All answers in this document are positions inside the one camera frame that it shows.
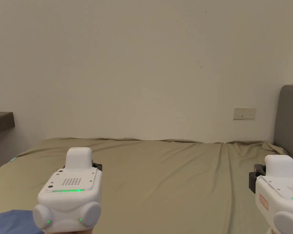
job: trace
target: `fingers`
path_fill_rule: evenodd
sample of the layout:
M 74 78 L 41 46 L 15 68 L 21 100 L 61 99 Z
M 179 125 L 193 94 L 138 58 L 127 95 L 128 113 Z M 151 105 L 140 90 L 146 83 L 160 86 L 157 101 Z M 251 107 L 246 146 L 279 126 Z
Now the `fingers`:
M 58 234 L 53 232 L 45 232 L 45 234 Z M 72 232 L 61 232 L 60 234 L 73 234 Z
M 88 230 L 84 230 L 84 231 L 74 232 L 74 234 L 92 234 L 92 231 L 93 231 L 93 228 L 88 229 Z

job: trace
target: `green led light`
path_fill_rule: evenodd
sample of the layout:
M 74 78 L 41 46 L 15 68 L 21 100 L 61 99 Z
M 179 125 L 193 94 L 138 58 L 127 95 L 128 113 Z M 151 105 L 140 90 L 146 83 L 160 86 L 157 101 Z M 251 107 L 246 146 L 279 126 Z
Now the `green led light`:
M 84 190 L 53 190 L 53 193 L 57 193 L 57 192 L 80 192 L 80 191 L 84 191 Z

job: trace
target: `wrinkled bed sheet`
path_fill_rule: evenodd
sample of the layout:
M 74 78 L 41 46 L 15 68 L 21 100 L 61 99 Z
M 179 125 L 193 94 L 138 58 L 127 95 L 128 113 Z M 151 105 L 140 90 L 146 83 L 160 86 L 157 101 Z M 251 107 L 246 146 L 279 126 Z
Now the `wrinkled bed sheet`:
M 96 234 L 266 233 L 248 173 L 286 154 L 268 142 L 49 139 L 0 168 L 0 212 L 31 210 L 70 147 L 90 147 L 103 164 Z

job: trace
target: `black clamp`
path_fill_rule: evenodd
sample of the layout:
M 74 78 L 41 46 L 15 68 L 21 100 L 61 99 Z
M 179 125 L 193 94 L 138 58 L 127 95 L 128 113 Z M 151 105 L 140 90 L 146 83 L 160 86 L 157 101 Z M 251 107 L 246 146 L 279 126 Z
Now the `black clamp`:
M 93 161 L 92 161 L 92 167 L 95 167 L 95 168 L 97 168 L 98 170 L 100 170 L 100 171 L 102 171 L 102 164 L 97 164 L 97 163 L 94 163 Z
M 255 164 L 254 171 L 248 174 L 248 188 L 255 193 L 256 192 L 256 179 L 260 175 L 266 175 L 266 165 Z

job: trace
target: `gray headboard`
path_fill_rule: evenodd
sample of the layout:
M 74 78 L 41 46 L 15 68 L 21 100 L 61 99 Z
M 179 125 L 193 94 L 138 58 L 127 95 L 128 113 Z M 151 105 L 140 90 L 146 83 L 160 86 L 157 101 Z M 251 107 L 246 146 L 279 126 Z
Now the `gray headboard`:
M 284 148 L 293 158 L 293 85 L 283 86 L 280 91 L 274 145 Z

